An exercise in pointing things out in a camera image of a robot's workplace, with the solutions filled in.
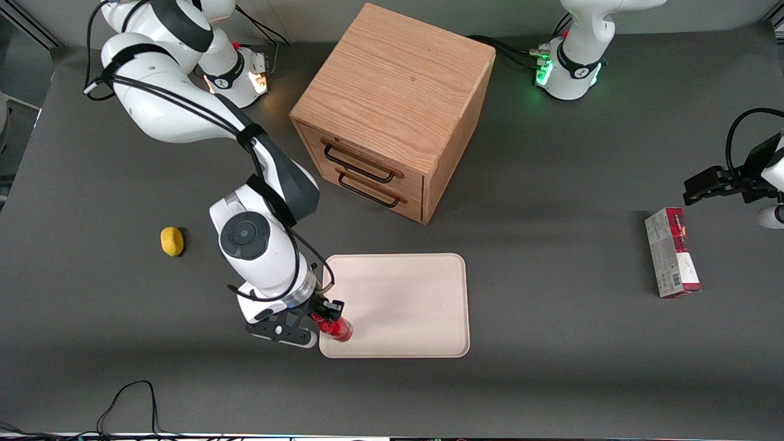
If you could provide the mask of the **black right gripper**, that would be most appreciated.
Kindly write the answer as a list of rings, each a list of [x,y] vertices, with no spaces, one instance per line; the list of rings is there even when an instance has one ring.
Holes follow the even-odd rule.
[[[331,319],[341,318],[344,306],[343,301],[330,301],[323,293],[314,293],[307,301],[284,312],[284,325],[304,330],[302,322],[310,318],[320,330],[324,330],[334,323]]]

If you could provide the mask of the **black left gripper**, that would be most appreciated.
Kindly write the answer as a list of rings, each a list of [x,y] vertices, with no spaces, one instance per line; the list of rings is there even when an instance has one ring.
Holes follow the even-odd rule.
[[[775,135],[748,153],[736,168],[741,179],[744,203],[762,198],[782,200],[782,135]],[[731,186],[733,174],[723,167],[708,167],[684,181],[684,204],[693,206],[703,199],[736,194]]]

